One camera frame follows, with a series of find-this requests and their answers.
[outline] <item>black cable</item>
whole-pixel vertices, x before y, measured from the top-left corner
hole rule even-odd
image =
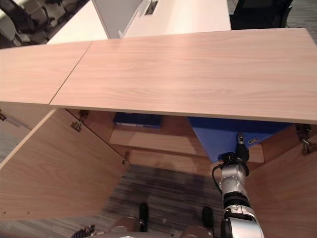
[[[215,166],[215,167],[212,169],[211,175],[212,175],[212,179],[213,179],[214,185],[216,186],[216,188],[218,189],[218,191],[219,191],[220,194],[222,195],[222,191],[221,191],[221,189],[220,189],[220,187],[219,187],[219,185],[218,185],[216,179],[214,178],[214,172],[215,172],[216,169],[220,169],[220,166],[221,166],[221,165]]]

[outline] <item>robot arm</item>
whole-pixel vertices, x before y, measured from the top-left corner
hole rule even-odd
[[[238,134],[235,153],[223,154],[222,159],[224,163],[218,166],[222,170],[219,184],[213,176],[215,170],[212,172],[225,208],[224,218],[221,221],[221,238],[264,238],[244,188],[245,178],[249,175],[246,165],[249,151],[244,145],[242,134]]]

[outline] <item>open cabinet door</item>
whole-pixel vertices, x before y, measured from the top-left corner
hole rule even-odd
[[[53,109],[0,164],[0,220],[95,215],[128,168],[68,111]]]
[[[303,156],[301,150],[300,144],[246,179],[265,238],[317,237],[317,152]]]

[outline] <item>laminate wood panel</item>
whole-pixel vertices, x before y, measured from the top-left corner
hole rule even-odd
[[[95,41],[51,105],[313,123],[316,77],[301,28]]]
[[[0,50],[0,101],[48,104],[91,42]]]
[[[186,117],[163,116],[160,129],[116,125],[110,144],[207,157]],[[250,149],[250,162],[264,163],[262,145]]]
[[[295,146],[246,180],[266,238],[317,236],[317,153],[303,156],[301,150],[302,145]]]
[[[262,142],[265,162],[269,162],[300,144],[295,125],[282,130]]]
[[[208,157],[170,154],[161,151],[132,149],[129,162],[131,164],[185,172],[189,174],[211,176],[214,166],[222,162],[212,163]],[[259,163],[247,162],[250,172],[261,166]],[[221,170],[216,170],[215,177],[221,178]]]
[[[198,138],[115,129],[110,144],[206,156]]]
[[[0,110],[15,121],[19,121],[29,129],[33,129],[51,108],[47,105],[28,103],[0,102]]]
[[[79,110],[69,109],[69,111],[79,119]],[[114,129],[115,112],[103,112],[103,111],[89,111],[87,118],[84,121],[90,130],[100,136],[105,142],[109,142],[112,131]]]
[[[0,164],[0,220],[100,212],[128,163],[74,120],[52,110]]]

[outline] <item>metal hinge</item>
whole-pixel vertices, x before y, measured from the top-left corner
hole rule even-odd
[[[1,113],[1,110],[0,110],[0,120],[4,121],[7,117]]]
[[[81,131],[81,125],[84,124],[85,119],[87,118],[89,114],[88,110],[80,110],[78,115],[79,115],[79,120],[76,122],[73,122],[70,126],[75,129],[76,131],[80,132]]]
[[[127,161],[129,162],[129,160],[128,160],[129,155],[130,155],[129,151],[126,151],[125,154],[124,154],[124,160],[122,160],[122,162],[121,162],[123,165],[125,165],[125,163]]]
[[[296,124],[296,131],[299,140],[303,144],[302,154],[308,155],[314,151],[317,151],[316,143],[312,143],[309,141],[310,132],[312,131],[312,127],[309,124]]]

